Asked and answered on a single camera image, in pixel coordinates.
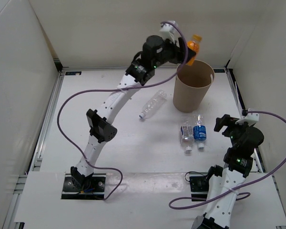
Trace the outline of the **orange plastic bottle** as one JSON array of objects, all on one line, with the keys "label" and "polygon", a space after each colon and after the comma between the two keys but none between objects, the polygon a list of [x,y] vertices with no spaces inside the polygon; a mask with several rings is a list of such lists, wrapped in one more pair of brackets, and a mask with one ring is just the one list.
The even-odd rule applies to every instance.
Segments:
[{"label": "orange plastic bottle", "polygon": [[202,37],[201,37],[201,36],[199,36],[199,35],[197,35],[197,34],[194,34],[194,35],[192,36],[191,40],[187,42],[187,47],[188,47],[189,49],[191,49],[191,50],[196,50],[196,51],[198,51],[198,53],[199,53],[201,40],[202,40]]}]

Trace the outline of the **clear plastic bottle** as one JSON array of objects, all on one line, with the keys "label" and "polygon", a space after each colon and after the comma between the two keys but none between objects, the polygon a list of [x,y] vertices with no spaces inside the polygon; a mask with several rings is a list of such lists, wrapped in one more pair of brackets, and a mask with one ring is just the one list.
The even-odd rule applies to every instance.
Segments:
[{"label": "clear plastic bottle", "polygon": [[140,119],[148,119],[156,114],[160,107],[166,101],[167,94],[163,90],[159,90],[142,108],[139,114]]}]

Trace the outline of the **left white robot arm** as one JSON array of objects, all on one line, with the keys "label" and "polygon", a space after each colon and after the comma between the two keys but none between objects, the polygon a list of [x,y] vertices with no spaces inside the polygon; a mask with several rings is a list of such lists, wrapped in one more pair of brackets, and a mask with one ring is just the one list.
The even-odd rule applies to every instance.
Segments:
[{"label": "left white robot arm", "polygon": [[143,48],[138,52],[122,77],[117,91],[109,95],[106,101],[95,110],[86,113],[90,126],[90,136],[79,163],[71,167],[73,184],[81,191],[91,185],[95,163],[105,144],[115,137],[117,129],[112,125],[122,107],[144,86],[154,74],[155,69],[167,62],[180,64],[189,62],[197,55],[192,47],[184,44],[182,38],[179,43],[160,36],[152,35],[146,39]]}]

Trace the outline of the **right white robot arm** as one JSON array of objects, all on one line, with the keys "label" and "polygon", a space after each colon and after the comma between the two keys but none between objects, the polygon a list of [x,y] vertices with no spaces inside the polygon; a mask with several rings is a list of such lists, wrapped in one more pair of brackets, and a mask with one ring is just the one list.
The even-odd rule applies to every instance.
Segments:
[{"label": "right white robot arm", "polygon": [[231,213],[239,190],[253,165],[254,150],[263,143],[263,133],[254,127],[259,114],[248,113],[242,118],[225,114],[216,119],[214,131],[223,127],[223,136],[228,137],[232,146],[224,156],[224,167],[218,165],[208,171],[204,184],[208,189],[204,213],[197,216],[192,224],[194,229],[228,229]]}]

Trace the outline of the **brown cardboard bin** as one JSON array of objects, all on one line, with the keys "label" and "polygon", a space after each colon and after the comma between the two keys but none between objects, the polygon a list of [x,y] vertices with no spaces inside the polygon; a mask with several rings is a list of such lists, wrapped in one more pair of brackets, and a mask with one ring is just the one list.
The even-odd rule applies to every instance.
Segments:
[{"label": "brown cardboard bin", "polygon": [[177,71],[173,104],[177,110],[191,113],[198,109],[214,81],[215,72],[209,64],[200,60],[195,60],[191,66],[179,65]]}]

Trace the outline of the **blue label Pocari Sweat bottle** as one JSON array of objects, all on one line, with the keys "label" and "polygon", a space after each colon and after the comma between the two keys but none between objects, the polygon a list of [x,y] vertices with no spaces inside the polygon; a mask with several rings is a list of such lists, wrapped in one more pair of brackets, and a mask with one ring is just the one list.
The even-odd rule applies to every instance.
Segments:
[{"label": "blue label Pocari Sweat bottle", "polygon": [[194,116],[193,134],[198,149],[200,151],[203,151],[207,136],[206,136],[206,127],[204,125],[203,116],[201,114],[196,114]]}]

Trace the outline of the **clear bottle white orange label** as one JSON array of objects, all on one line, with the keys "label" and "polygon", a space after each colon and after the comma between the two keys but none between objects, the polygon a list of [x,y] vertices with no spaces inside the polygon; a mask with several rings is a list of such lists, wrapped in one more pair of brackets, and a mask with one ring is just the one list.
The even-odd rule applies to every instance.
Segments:
[{"label": "clear bottle white orange label", "polygon": [[190,117],[184,116],[180,122],[180,141],[186,154],[192,153],[194,144],[193,122]]}]

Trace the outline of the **white front board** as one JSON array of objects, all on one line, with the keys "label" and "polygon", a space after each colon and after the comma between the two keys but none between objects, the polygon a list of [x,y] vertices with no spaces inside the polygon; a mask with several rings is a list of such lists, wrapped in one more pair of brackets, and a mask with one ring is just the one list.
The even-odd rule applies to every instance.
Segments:
[{"label": "white front board", "polygon": [[[64,200],[63,173],[31,172],[16,222],[27,229],[189,229],[204,207],[192,205],[182,173],[134,173],[106,201]],[[233,229],[275,229],[286,216],[273,179],[245,187],[250,197],[235,203]]]}]

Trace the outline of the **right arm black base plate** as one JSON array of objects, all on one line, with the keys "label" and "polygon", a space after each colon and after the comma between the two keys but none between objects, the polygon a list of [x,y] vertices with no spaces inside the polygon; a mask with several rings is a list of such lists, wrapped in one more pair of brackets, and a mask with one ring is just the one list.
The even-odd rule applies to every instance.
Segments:
[{"label": "right arm black base plate", "polygon": [[209,183],[205,178],[205,175],[195,171],[189,171],[184,176],[186,182],[190,184],[190,191],[191,197],[197,199],[204,199],[206,200],[208,190],[209,190]]}]

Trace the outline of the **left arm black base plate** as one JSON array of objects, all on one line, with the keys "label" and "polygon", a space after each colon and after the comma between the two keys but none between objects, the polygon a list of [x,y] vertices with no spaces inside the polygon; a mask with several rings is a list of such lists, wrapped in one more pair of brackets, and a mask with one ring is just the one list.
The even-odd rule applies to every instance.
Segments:
[{"label": "left arm black base plate", "polygon": [[101,200],[105,194],[106,174],[93,174],[82,185],[76,184],[71,174],[65,174],[61,199]]}]

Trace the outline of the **aluminium table frame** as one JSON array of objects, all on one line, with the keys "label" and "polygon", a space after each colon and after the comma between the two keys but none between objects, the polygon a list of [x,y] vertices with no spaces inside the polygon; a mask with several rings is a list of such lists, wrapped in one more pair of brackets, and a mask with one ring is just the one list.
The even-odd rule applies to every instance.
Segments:
[{"label": "aluminium table frame", "polygon": [[[116,87],[123,74],[124,69],[102,69],[82,70],[79,76],[60,77],[45,119],[41,141],[43,148],[35,156],[40,163],[39,169],[29,173],[65,175],[71,166],[78,163],[81,154],[66,138],[71,138],[82,148],[86,147],[89,137],[86,111],[97,108],[108,96],[106,89]],[[166,101],[154,116],[140,119],[143,106],[159,90],[166,92]],[[203,152],[195,149],[187,156],[180,145],[179,124],[183,115],[173,105],[173,91],[174,81],[171,80],[136,93],[117,115],[114,121],[117,136],[104,147],[97,165],[116,167],[124,176],[134,173],[184,175],[188,171],[206,172],[213,165],[221,165],[230,141],[213,131],[215,119],[224,114],[234,117],[239,115],[227,75],[215,75],[215,81],[200,106],[208,134]],[[116,185],[121,186],[119,178],[117,172],[108,172],[106,192],[110,192]],[[22,193],[19,194],[17,208]],[[15,221],[15,216],[12,226],[25,228],[24,223]]]}]

